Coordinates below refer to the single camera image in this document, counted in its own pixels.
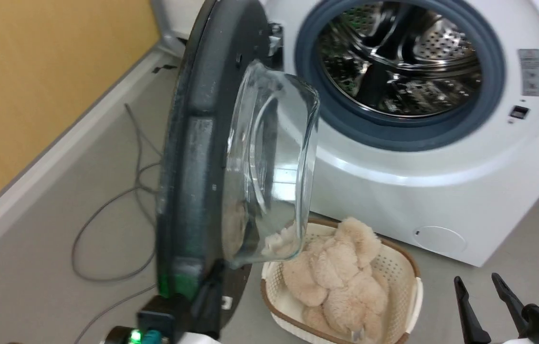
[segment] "power cord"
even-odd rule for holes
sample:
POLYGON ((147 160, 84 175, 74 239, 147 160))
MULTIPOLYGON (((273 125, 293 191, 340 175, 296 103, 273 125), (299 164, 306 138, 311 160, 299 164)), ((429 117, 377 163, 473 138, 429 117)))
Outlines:
MULTIPOLYGON (((151 253, 151 255, 148 257, 148 259, 139 268, 133 270, 132 272, 128 272, 127 274, 123 274, 122 276, 115 276, 115 277, 108 277, 108 278, 105 278, 105 277, 98 278, 98 277, 93 277, 93 276, 89 276, 89 275, 84 274, 79 269, 79 265, 78 265, 78 262, 77 262, 77 259, 76 259, 77 250, 78 250, 78 246, 80 244, 80 240, 82 239, 83 234, 88 229, 91 222, 93 222, 93 220, 95 220, 95 218, 97 218, 97 216, 104 209, 106 209, 106 207, 108 207, 108 205, 112 204, 113 202, 115 202, 119 198, 125 196, 126 194, 131 194, 131 193, 134 194, 134 196, 136 198, 136 203, 138 204, 138 207, 140 208, 141 212, 144 214, 144 217, 146 218, 147 222, 153 228, 155 227, 155 222, 154 222, 153 216, 151 216, 151 214, 149 214, 148 211, 144 208, 144 206, 143 206, 143 204, 142 204, 142 202, 140 200, 140 194, 138 192, 140 192, 140 191, 147 192, 148 194, 152 194, 156 198, 157 191, 153 190, 152 188, 150 188, 150 187, 148 187, 146 185, 144 185, 141 182, 140 178, 141 178, 141 175, 145 171, 147 171, 148 169, 150 169, 150 168, 152 168, 154 166, 160 165, 160 161, 155 162, 155 163, 151 163, 149 165, 141 167, 141 159, 142 159, 142 152, 143 152, 142 140, 146 141, 147 144, 150 146, 150 148, 161 159, 163 158, 163 156, 162 156, 161 152, 154 146, 154 144, 151 142, 151 140, 149 140, 148 137, 141 130, 138 122, 136 121, 136 116, 134 116, 134 113, 131 110, 131 107, 129 106, 129 104, 125 104, 125 110, 127 112, 127 115, 129 116, 129 119, 132 122, 132 125, 134 126, 134 129, 136 129, 136 142, 137 142, 137 146, 138 146, 138 152, 137 152, 137 158, 136 158, 136 178, 134 180, 134 186, 127 189, 127 190, 125 190, 125 191, 123 191, 123 192, 121 192, 121 193, 119 193, 119 194, 117 194, 113 198, 110 198, 110 200, 108 200, 106 203, 102 204, 95 211, 95 213, 93 213, 93 215, 91 215, 91 217, 89 217, 89 219, 82 225, 82 227, 80 227, 79 232, 77 233, 76 238, 74 239, 74 242, 72 244, 72 250, 71 250, 71 254, 70 254, 71 267, 72 267, 72 271, 75 273, 75 275, 77 277, 79 277, 80 279, 83 279, 84 281, 88 281, 88 282, 92 282, 92 283, 110 283, 110 282, 117 282, 117 281, 124 281, 124 280, 127 280, 127 279, 131 279, 132 277, 137 276, 143 270, 145 270, 145 268, 147 268, 150 265, 150 263, 153 261, 153 258, 154 258, 155 254, 156 254, 156 249, 153 249, 153 252, 151 253)), ((126 298, 123 298, 120 301, 114 303, 113 305, 111 305, 107 309, 101 311, 99 314, 97 314, 84 327, 84 329, 80 332, 79 336, 74 341, 74 344, 79 344, 80 340, 85 335, 85 333, 91 328, 91 326, 93 326, 93 324, 97 320, 99 320, 102 316, 104 316, 106 313, 108 313, 109 311, 112 311, 114 308, 116 308, 119 305, 129 301, 130 299, 136 298, 137 296, 140 296, 140 295, 144 294, 145 292, 153 290, 155 288, 155 286, 156 285, 151 285, 150 287, 144 288, 143 290, 140 290, 140 291, 138 291, 138 292, 136 292, 136 293, 134 293, 134 294, 132 294, 130 296, 127 296, 126 298)))

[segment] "beige plush toy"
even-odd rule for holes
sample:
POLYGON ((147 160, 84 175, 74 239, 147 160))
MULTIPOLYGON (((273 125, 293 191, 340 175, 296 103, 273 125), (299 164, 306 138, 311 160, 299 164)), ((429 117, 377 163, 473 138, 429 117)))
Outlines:
POLYGON ((304 322, 325 333, 364 333, 361 342, 377 344, 389 284, 370 263, 381 248, 370 227, 347 218, 333 237, 313 240, 300 257, 284 262, 286 286, 309 307, 304 322))

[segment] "floor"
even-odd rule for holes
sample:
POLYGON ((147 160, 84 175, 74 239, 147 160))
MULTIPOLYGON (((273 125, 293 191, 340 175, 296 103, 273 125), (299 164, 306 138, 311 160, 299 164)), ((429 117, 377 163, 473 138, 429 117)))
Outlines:
MULTIPOLYGON (((162 71, 131 104, 142 130, 162 143, 174 71, 162 71)), ((71 167, 0 240, 0 344, 71 344, 97 313, 112 303, 153 285, 153 266, 121 283, 94 284, 77 279, 69 265, 75 235, 90 215, 132 185, 136 137, 123 111, 119 120, 71 167)), ((158 157, 146 149, 143 163, 158 157)), ((156 180, 149 170, 146 183, 156 180)), ((151 199, 145 198, 151 209, 151 199)), ((138 267, 147 258, 153 229, 134 198, 108 207, 90 225, 80 247, 84 272, 110 277, 138 267)), ((524 303, 539 305, 539 202, 514 234, 483 268, 473 268, 433 253, 408 247, 420 264, 424 281, 422 315, 410 342, 461 343, 461 327, 452 279, 462 276, 481 324, 494 342, 516 337, 507 309, 496 296, 490 273, 499 272, 524 303)), ((272 320, 259 292, 260 266, 255 266, 240 307, 222 333, 226 344, 295 344, 298 338, 272 320)), ((134 325, 136 310, 151 292, 109 312, 83 336, 98 343, 115 325, 134 325)))

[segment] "perforated basket side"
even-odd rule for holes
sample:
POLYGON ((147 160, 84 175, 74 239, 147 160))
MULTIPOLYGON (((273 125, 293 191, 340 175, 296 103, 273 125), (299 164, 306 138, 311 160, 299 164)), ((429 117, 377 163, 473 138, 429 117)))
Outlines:
MULTIPOLYGON (((324 220, 310 220, 306 243, 315 237, 333 235, 337 224, 324 220)), ((420 311, 422 283, 417 265, 409 253, 398 245, 382 240, 382 252, 373 262, 373 268, 389 281, 389 307, 383 315, 383 344, 402 344, 409 337, 420 311)), ((282 263, 265 263, 261 280, 261 294, 276 323, 293 335, 314 344, 351 344, 337 333, 321 333, 302 323, 302 303, 287 290, 282 277, 282 263)))

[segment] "label sticker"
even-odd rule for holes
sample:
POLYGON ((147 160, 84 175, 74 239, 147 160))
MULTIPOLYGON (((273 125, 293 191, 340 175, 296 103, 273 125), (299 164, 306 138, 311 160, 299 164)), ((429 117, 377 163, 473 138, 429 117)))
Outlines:
POLYGON ((520 49, 522 95, 539 97, 539 49, 520 49))

